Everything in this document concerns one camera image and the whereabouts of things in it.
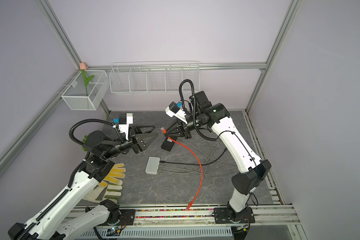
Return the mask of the white network switch box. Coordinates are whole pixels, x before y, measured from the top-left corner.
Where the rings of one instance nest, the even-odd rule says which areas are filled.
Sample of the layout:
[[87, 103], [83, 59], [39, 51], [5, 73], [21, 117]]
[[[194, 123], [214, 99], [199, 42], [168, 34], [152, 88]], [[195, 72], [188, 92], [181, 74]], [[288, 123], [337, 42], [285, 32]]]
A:
[[159, 157], [149, 157], [145, 170], [146, 174], [156, 175], [158, 173], [159, 165], [160, 165]]

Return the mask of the black network switch box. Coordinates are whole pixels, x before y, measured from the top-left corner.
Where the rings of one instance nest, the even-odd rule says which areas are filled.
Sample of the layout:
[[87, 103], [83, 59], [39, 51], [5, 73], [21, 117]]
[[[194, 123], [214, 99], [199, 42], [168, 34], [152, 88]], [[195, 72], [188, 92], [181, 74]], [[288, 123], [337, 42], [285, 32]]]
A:
[[174, 144], [175, 144], [175, 142], [173, 142], [169, 138], [166, 138], [161, 145], [161, 149], [170, 152], [172, 150]]

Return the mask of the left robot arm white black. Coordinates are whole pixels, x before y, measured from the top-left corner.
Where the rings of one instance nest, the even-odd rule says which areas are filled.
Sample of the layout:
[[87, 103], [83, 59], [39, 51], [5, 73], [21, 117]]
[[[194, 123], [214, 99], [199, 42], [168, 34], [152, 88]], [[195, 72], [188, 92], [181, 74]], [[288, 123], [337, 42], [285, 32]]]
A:
[[[87, 123], [101, 123], [111, 126], [118, 135], [111, 140], [101, 131], [90, 133], [85, 142], [74, 136], [74, 131]], [[101, 224], [127, 224], [128, 218], [122, 215], [118, 204], [105, 199], [96, 207], [73, 221], [64, 224], [63, 220], [72, 209], [112, 172], [115, 163], [112, 158], [133, 150], [136, 154], [146, 150], [155, 140], [158, 133], [155, 126], [132, 125], [127, 127], [129, 133], [121, 133], [120, 127], [100, 119], [85, 119], [74, 124], [69, 130], [72, 141], [87, 150], [82, 162], [73, 170], [68, 184], [38, 214], [25, 223], [15, 223], [8, 231], [12, 240], [71, 240], [76, 239], [90, 228]]]

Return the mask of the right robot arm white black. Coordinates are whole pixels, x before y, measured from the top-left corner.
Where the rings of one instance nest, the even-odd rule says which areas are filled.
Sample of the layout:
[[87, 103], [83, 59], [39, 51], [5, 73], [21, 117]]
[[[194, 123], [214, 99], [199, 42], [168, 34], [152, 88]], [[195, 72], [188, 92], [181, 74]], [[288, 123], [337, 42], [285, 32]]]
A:
[[191, 112], [186, 112], [183, 103], [172, 102], [165, 112], [176, 121], [163, 129], [164, 135], [170, 139], [192, 137], [196, 131], [207, 141], [221, 140], [233, 157], [239, 173], [231, 178], [234, 186], [232, 197], [227, 206], [214, 210], [218, 223], [253, 223], [252, 209], [248, 206], [253, 191], [265, 179], [271, 169], [268, 160], [262, 160], [245, 141], [236, 128], [231, 114], [221, 103], [213, 105], [203, 91], [190, 97]]

